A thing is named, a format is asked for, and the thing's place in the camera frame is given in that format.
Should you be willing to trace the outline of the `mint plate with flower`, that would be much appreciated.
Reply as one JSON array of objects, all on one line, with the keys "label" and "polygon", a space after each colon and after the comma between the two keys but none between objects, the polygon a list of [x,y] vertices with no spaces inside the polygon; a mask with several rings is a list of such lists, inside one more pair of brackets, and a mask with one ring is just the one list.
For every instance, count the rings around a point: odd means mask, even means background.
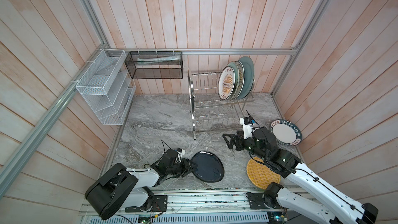
[{"label": "mint plate with flower", "polygon": [[234,75],[235,75],[235,84],[234,84],[234,88],[233,88],[233,91],[232,91],[231,96],[229,97],[229,100],[233,100],[233,99],[235,99],[235,95],[236,95],[236,92],[237,92],[237,89],[238,89],[238,85],[239,85],[239,69],[238,69],[238,66],[236,65],[235,62],[230,62],[230,63],[228,64],[228,66],[230,66],[231,68],[233,68],[233,70],[234,70]]}]

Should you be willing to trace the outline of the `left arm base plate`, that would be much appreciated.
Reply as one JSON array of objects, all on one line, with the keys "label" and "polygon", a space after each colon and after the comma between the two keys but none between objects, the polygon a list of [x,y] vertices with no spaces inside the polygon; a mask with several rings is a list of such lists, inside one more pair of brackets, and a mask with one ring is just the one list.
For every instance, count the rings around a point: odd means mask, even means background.
[{"label": "left arm base plate", "polygon": [[141,207],[126,207],[124,210],[126,213],[149,213],[149,212],[165,212],[167,210],[167,195],[155,195],[149,197],[149,199]]}]

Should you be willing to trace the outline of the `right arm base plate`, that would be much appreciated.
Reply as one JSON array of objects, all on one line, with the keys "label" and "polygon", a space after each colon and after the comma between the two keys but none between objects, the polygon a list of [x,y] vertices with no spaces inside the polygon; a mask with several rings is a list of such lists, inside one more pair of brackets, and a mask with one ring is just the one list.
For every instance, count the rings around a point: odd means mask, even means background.
[{"label": "right arm base plate", "polygon": [[252,193],[247,192],[246,198],[249,201],[250,209],[276,209],[283,208],[277,202],[277,194],[272,192]]}]

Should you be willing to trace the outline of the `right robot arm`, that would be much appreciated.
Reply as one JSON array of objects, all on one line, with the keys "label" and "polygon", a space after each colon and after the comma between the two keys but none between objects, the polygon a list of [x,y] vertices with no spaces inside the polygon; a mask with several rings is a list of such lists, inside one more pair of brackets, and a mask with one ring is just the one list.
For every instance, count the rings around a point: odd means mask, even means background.
[{"label": "right robot arm", "polygon": [[280,175],[317,199],[316,202],[295,194],[272,182],[261,195],[247,194],[257,206],[291,209],[319,224],[374,224],[378,209],[371,203],[360,203],[330,185],[314,173],[302,160],[277,146],[276,138],[267,128],[246,125],[236,134],[223,134],[229,149],[246,150],[258,163]]}]

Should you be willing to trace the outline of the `orange sunburst plate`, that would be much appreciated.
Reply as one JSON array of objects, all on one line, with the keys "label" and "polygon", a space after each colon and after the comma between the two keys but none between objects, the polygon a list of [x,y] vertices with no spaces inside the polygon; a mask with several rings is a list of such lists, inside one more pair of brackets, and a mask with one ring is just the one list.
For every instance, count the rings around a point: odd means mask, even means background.
[{"label": "orange sunburst plate", "polygon": [[218,81],[218,95],[222,100],[227,100],[232,96],[235,87],[234,68],[226,66],[220,74]]},{"label": "orange sunburst plate", "polygon": [[240,99],[240,95],[241,95],[241,93],[243,91],[243,87],[244,87],[245,71],[244,71],[244,66],[241,61],[238,60],[235,63],[238,66],[238,71],[239,71],[239,86],[238,86],[237,97],[236,97],[236,99],[238,100],[238,99]]}]

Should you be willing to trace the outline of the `dark blue oval plate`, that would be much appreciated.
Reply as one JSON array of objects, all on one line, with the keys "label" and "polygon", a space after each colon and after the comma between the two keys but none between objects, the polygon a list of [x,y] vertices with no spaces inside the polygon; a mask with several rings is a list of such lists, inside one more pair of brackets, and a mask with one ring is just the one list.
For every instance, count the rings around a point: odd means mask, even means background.
[{"label": "dark blue oval plate", "polygon": [[212,152],[199,151],[191,159],[192,173],[206,183],[216,183],[225,175],[221,160]]}]

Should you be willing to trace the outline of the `grey-green plate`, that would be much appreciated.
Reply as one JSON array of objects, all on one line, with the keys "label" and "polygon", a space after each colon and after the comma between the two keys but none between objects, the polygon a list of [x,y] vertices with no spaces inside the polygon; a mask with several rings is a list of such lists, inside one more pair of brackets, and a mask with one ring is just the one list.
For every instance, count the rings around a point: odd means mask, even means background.
[{"label": "grey-green plate", "polygon": [[237,98],[238,100],[245,98],[251,92],[255,79],[253,60],[250,57],[244,56],[239,59],[239,62],[244,67],[245,78],[242,91]]}]

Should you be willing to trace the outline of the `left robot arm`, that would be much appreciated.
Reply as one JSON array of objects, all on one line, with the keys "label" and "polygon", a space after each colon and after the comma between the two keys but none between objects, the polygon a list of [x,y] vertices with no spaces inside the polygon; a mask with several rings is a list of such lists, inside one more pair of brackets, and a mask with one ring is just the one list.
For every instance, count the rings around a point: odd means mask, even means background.
[{"label": "left robot arm", "polygon": [[122,208],[150,211],[154,205],[151,187],[167,179],[185,177],[198,168],[192,160],[181,156],[182,149],[168,149],[156,162],[141,170],[117,163],[87,189],[85,199],[103,220],[111,218]]}]

